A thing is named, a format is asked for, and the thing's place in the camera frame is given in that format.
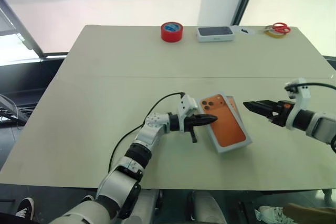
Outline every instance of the phone box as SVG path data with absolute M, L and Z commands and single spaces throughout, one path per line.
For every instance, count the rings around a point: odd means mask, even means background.
M 228 152 L 252 143 L 241 121 L 233 96 L 218 92 L 196 99 L 196 101 L 199 113 L 213 114 L 218 117 L 216 122 L 206 126 L 218 153 Z

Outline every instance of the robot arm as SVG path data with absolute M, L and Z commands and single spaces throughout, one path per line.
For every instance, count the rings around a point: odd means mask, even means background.
M 141 190 L 139 182 L 161 136 L 171 131 L 190 132 L 197 142 L 193 127 L 217 120 L 209 114 L 194 115 L 197 104 L 184 95 L 178 114 L 150 114 L 125 155 L 100 183 L 95 201 L 85 201 L 72 208 L 52 224 L 104 224 L 129 217 Z
M 296 99 L 296 103 L 265 100 L 244 102 L 244 105 L 248 110 L 267 117 L 273 124 L 305 131 L 307 136 L 329 144 L 336 153 L 336 115 L 306 110 L 310 99 L 308 86 L 296 87 L 296 84 L 304 83 L 306 80 L 299 78 L 285 86 L 289 98 Z

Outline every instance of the orange phone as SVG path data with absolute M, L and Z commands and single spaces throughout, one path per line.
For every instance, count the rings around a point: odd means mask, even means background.
M 232 107 L 237 111 L 233 98 L 229 99 Z M 226 104 L 221 94 L 214 95 L 201 100 L 203 111 L 218 117 L 218 119 L 210 124 L 218 144 L 221 147 L 227 147 L 233 144 L 243 142 L 246 135 L 240 128 L 229 106 Z

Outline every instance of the red scissors handle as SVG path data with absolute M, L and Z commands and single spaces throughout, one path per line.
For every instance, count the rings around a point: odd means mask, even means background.
M 274 23 L 272 25 L 272 29 L 276 31 L 277 33 L 281 33 L 281 34 L 287 34 L 290 32 L 290 27 L 288 27 L 287 24 L 282 23 L 282 22 Z

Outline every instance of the white sneaker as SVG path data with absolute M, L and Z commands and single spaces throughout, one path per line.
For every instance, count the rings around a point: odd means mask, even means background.
M 267 224 L 297 224 L 293 219 L 282 212 L 282 207 L 261 206 L 259 211 L 255 209 L 257 220 Z

